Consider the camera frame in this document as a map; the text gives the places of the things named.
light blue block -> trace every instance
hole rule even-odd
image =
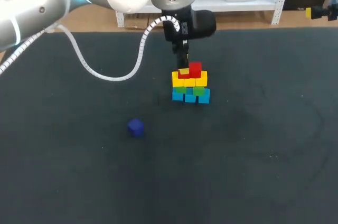
[[[196,103],[196,96],[194,96],[194,91],[192,88],[186,89],[185,102]]]
[[[184,99],[184,95],[177,93],[176,89],[174,88],[173,89],[173,101],[183,101],[183,99]]]
[[[204,96],[199,96],[199,104],[209,104],[210,103],[210,89],[204,89]]]

block tower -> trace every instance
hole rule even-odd
[[[189,68],[172,72],[173,101],[184,101],[199,104],[210,103],[208,73],[202,71],[202,63],[192,62]]]

black table surface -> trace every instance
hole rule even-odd
[[[108,76],[140,33],[76,33]],[[209,105],[171,101],[175,57],[94,78],[61,33],[0,77],[0,223],[337,223],[338,30],[219,31],[191,42]],[[132,138],[130,119],[145,125]]]

yellow object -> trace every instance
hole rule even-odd
[[[184,86],[185,87],[195,87],[196,86],[196,79],[184,79]]]
[[[182,75],[189,74],[189,68],[179,69]]]
[[[173,88],[184,87],[184,79],[179,79],[179,72],[172,72]]]
[[[306,18],[311,19],[311,7],[306,9]]]
[[[208,72],[202,71],[201,78],[196,79],[196,87],[206,87],[208,85]]]

white cable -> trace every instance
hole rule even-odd
[[[141,65],[141,61],[142,61],[142,57],[143,57],[143,52],[144,52],[144,46],[145,46],[145,43],[146,43],[146,40],[148,38],[148,35],[150,33],[151,30],[153,30],[153,28],[160,24],[161,22],[165,22],[165,21],[170,21],[173,23],[176,31],[180,31],[180,24],[178,22],[177,19],[175,19],[174,17],[171,17],[171,16],[162,16],[158,19],[156,19],[155,21],[153,21],[149,26],[148,28],[145,30],[143,36],[142,36],[142,39],[141,39],[141,43],[139,45],[139,50],[138,50],[138,57],[137,57],[137,60],[136,60],[136,64],[133,68],[133,70],[123,76],[123,77],[116,77],[116,78],[113,78],[113,77],[108,77],[108,76],[104,76],[104,75],[101,75],[97,72],[95,72],[93,69],[91,69],[91,67],[86,63],[83,55],[81,54],[81,51],[79,49],[79,46],[74,38],[74,36],[72,35],[72,33],[63,25],[58,25],[57,28],[61,29],[69,38],[69,40],[71,41],[73,47],[74,47],[74,50],[77,54],[77,56],[79,57],[79,60],[81,62],[81,64],[83,65],[83,67],[89,72],[91,73],[93,76],[99,78],[99,79],[102,79],[102,80],[107,80],[107,81],[124,81],[124,80],[128,80],[130,79],[131,77],[133,77],[137,70],[139,69],[140,65]]]
[[[38,39],[43,33],[48,32],[52,29],[54,29],[57,26],[56,23],[53,25],[47,27],[46,29],[40,31],[39,33],[31,36],[28,38],[23,44],[17,48],[12,55],[8,59],[6,59],[5,62],[0,66],[0,75],[4,73],[4,71],[11,65],[13,62],[36,40]]]
[[[131,77],[133,77],[136,72],[138,71],[140,65],[141,65],[141,61],[142,61],[142,57],[143,57],[143,52],[144,52],[144,46],[146,43],[146,40],[151,32],[151,30],[153,30],[153,28],[155,26],[157,26],[158,24],[160,24],[161,22],[165,22],[165,21],[170,21],[173,23],[175,30],[178,32],[180,31],[180,24],[178,22],[177,19],[175,19],[172,16],[162,16],[158,19],[156,19],[155,21],[153,21],[148,28],[145,30],[145,32],[143,33],[140,45],[139,45],[139,50],[138,50],[138,57],[136,60],[136,64],[133,68],[133,70],[123,76],[123,77],[117,77],[117,78],[113,78],[113,77],[108,77],[108,76],[104,76],[101,75],[97,72],[95,72],[93,69],[91,69],[91,67],[86,63],[83,55],[81,54],[81,51],[79,49],[79,46],[74,38],[74,36],[72,35],[72,33],[63,25],[58,25],[57,23],[54,23],[53,25],[49,26],[48,28],[46,28],[45,30],[40,31],[39,33],[31,36],[30,38],[28,38],[23,44],[20,45],[19,48],[17,48],[14,53],[0,66],[0,75],[36,40],[38,39],[43,33],[52,33],[54,32],[55,28],[59,28],[61,29],[69,38],[69,40],[71,41],[73,48],[77,54],[77,56],[79,57],[79,60],[81,62],[81,64],[83,65],[83,67],[90,72],[93,76],[102,79],[102,80],[107,80],[107,81],[124,81],[124,80],[128,80]]]

